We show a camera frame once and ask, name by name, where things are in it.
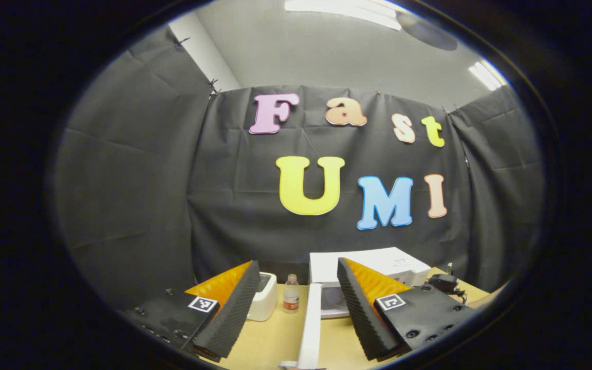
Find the yellow letter u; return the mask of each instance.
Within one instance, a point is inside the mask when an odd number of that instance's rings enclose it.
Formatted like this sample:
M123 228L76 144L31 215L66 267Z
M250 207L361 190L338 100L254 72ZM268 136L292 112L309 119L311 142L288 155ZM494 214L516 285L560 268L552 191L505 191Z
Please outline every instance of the yellow letter u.
M339 202L339 169L344 160L339 157L321 157L317 161L324 168L324 195L310 199L303 194L305 168L310 160L305 157L280 157L275 165L280 169L280 201L297 215L323 215Z

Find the water bottle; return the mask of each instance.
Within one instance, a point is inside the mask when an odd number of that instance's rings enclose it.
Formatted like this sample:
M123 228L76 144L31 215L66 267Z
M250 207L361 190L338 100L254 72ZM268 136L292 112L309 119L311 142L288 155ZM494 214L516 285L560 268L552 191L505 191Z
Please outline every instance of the water bottle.
M296 274L289 274L285 283L284 298L282 300L282 309L286 313L298 312L299 293L300 288L296 280Z

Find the table surface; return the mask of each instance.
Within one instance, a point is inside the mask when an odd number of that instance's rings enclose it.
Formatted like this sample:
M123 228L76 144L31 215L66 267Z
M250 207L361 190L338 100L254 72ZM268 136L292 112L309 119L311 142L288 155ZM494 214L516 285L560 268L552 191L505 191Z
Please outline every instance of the table surface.
M440 273L444 271L434 267L428 276ZM283 287L282 284L277 285L279 300L282 299ZM268 320L247 320L230 355L221 359L217 365L230 370L277 370L280 361L298 361L308 293L307 286L300 288L301 304L298 313L285 313L281 305L276 305ZM489 294L463 281L459 281L458 288L465 290L468 303ZM319 368L355 370L376 365L378 361L367 361L364 356L350 317L322 319Z

